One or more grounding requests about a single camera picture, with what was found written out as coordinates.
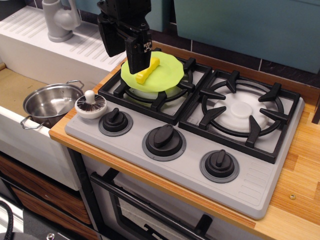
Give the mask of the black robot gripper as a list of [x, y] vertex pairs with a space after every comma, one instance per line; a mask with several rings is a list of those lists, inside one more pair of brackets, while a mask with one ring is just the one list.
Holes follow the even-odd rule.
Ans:
[[114, 57], [126, 50], [129, 72], [136, 74], [150, 66], [152, 40], [146, 15], [150, 0], [100, 0], [98, 28], [105, 50]]

